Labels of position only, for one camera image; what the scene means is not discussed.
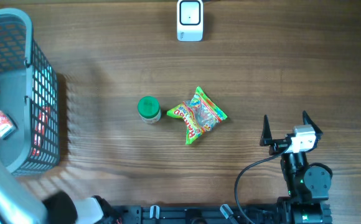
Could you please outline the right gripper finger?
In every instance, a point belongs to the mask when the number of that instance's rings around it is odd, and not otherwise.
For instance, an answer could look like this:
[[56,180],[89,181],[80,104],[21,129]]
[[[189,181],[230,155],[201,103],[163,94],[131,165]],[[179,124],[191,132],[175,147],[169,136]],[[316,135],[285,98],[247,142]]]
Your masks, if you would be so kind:
[[302,120],[305,125],[311,125],[317,135],[323,135],[322,130],[314,123],[314,121],[309,117],[306,111],[302,112]]
[[273,143],[268,116],[264,115],[263,130],[260,138],[260,146],[270,146]]

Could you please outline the green Haribo candy bag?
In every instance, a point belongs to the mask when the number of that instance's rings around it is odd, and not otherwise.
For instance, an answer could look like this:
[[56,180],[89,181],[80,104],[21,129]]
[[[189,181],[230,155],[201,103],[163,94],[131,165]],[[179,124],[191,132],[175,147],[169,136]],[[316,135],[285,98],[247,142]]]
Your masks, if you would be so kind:
[[182,119],[186,125],[185,144],[192,144],[197,138],[207,133],[227,115],[198,86],[191,100],[170,109],[166,113],[171,118]]

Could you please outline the green lid jar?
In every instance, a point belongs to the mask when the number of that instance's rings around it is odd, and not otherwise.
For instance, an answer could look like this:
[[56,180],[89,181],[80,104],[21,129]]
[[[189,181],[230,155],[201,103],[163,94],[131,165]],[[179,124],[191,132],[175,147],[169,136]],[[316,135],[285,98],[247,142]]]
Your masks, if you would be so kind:
[[154,124],[161,118],[161,107],[153,96],[145,96],[138,103],[138,113],[147,124]]

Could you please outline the red candy bar wrapper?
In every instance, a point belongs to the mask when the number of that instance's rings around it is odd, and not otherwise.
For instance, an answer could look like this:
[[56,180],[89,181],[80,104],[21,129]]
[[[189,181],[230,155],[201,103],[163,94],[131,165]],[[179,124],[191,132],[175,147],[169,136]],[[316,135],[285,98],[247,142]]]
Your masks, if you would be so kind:
[[44,145],[43,137],[45,136],[45,127],[49,122],[49,114],[50,114],[50,107],[49,106],[43,106],[42,110],[39,111],[38,114],[38,122],[37,126],[35,127],[35,131],[37,132],[34,134],[34,143],[33,148],[31,151],[31,156],[40,156],[40,149]]

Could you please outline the small red white box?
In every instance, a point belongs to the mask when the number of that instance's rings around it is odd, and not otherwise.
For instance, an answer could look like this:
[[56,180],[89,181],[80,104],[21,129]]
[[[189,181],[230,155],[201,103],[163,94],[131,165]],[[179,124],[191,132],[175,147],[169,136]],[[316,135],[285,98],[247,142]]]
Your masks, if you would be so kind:
[[0,139],[8,137],[16,130],[10,117],[0,110]]

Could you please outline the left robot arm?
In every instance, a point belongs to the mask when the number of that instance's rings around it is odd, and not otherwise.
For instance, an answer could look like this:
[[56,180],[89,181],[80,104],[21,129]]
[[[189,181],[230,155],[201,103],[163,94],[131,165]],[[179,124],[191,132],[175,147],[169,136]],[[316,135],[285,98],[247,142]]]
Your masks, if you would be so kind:
[[73,202],[63,191],[43,201],[29,194],[0,160],[0,223],[122,223],[105,199]]

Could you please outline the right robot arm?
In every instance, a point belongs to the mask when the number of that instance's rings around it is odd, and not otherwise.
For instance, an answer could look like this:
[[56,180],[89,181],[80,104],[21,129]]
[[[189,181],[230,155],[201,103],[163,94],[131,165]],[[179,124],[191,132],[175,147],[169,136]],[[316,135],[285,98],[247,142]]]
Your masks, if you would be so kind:
[[268,117],[263,118],[261,146],[268,146],[270,156],[281,157],[281,170],[288,196],[276,202],[276,223],[332,223],[331,209],[326,201],[332,183],[332,170],[321,163],[308,163],[307,153],[317,147],[323,132],[306,111],[302,125],[282,139],[271,135]]

